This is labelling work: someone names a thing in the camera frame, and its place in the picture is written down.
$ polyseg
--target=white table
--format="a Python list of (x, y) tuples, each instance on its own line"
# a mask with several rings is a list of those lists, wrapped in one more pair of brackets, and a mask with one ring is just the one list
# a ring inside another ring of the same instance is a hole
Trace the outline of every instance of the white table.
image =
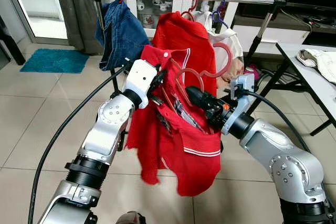
[[(305, 67), (295, 58), (296, 54), (301, 49), (308, 48), (324, 51), (336, 51), (336, 48), (284, 43), (277, 43), (276, 46), (283, 55), (284, 61), (260, 94), (264, 97), (271, 89), (307, 91), (313, 97), (315, 102), (321, 106), (322, 110), (329, 118), (310, 134), (312, 136), (316, 135), (331, 123), (336, 127), (336, 85), (327, 81), (316, 71), (316, 69)], [(289, 84), (275, 84), (289, 66), (294, 69), (301, 80), (294, 81)], [(259, 103), (260, 101), (256, 100), (251, 105), (247, 113), (251, 114)]]

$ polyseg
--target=denim jacket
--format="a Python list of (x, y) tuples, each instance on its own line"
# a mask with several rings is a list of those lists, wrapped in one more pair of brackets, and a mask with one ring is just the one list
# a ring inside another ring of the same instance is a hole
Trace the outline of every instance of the denim jacket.
[(105, 27), (101, 30), (97, 22), (96, 39), (104, 48), (99, 63), (101, 70), (111, 70), (130, 60), (140, 58), (145, 45), (150, 44), (141, 22), (131, 13), (123, 1), (115, 0), (103, 6)]

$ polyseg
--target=curtain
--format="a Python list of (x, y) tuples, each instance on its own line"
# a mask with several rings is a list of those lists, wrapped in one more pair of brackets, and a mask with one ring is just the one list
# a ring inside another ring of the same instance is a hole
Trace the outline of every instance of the curtain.
[(101, 54), (102, 47), (95, 39), (97, 14), (93, 0), (59, 0), (59, 2), (69, 44), (85, 54)]

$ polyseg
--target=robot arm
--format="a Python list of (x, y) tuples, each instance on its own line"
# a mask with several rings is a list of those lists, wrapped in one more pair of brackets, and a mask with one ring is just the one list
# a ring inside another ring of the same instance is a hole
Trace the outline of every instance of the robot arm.
[(135, 109), (148, 105), (147, 92), (156, 74), (156, 68), (146, 61), (134, 62), (123, 93), (99, 108), (96, 124), (76, 158), (66, 164), (68, 176), (60, 182), (39, 224), (97, 223), (98, 218), (90, 208), (98, 203), (100, 187), (130, 115)]
[(252, 74), (239, 76), (231, 85), (231, 98), (226, 101), (196, 87), (186, 91), (191, 102), (205, 110), (211, 125), (238, 138), (240, 146), (267, 170), (276, 185), (284, 224), (334, 223), (334, 209), (330, 212), (328, 208), (318, 159), (297, 148), (279, 129), (245, 114), (249, 97), (242, 95), (235, 100), (234, 94), (239, 89), (253, 91)]

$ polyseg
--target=white stripe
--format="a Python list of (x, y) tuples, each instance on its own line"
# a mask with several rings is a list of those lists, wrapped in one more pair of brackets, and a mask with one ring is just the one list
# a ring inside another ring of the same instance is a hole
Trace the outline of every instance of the white stripe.
[(195, 154), (197, 156), (202, 156), (202, 157), (215, 157), (215, 156), (218, 156), (220, 155), (221, 151), (219, 151), (217, 154), (212, 154), (212, 155), (202, 155), (202, 154), (199, 154), (199, 153), (196, 153), (196, 152), (192, 152), (192, 151), (187, 151), (187, 150), (184, 150), (184, 152), (188, 152), (188, 153), (191, 153), (191, 154)]
[[(190, 56), (190, 48), (187, 48), (187, 54), (184, 57), (184, 61), (182, 64), (182, 69), (185, 69), (185, 67), (187, 66), (187, 62), (189, 60), (189, 56)], [(182, 82), (184, 84), (184, 79), (185, 79), (185, 73), (182, 74)]]
[(167, 166), (167, 163), (166, 163), (166, 161), (163, 159), (163, 157), (161, 157), (161, 161), (162, 161), (164, 167), (166, 167), (166, 169), (169, 169), (168, 166)]
[(200, 154), (215, 154), (215, 153), (221, 152), (220, 149), (219, 149), (219, 151), (215, 151), (215, 152), (199, 152), (199, 151), (196, 151), (194, 149), (187, 148), (187, 147), (183, 147), (183, 148), (185, 150), (192, 151), (192, 152), (197, 152), (197, 153), (200, 153)]

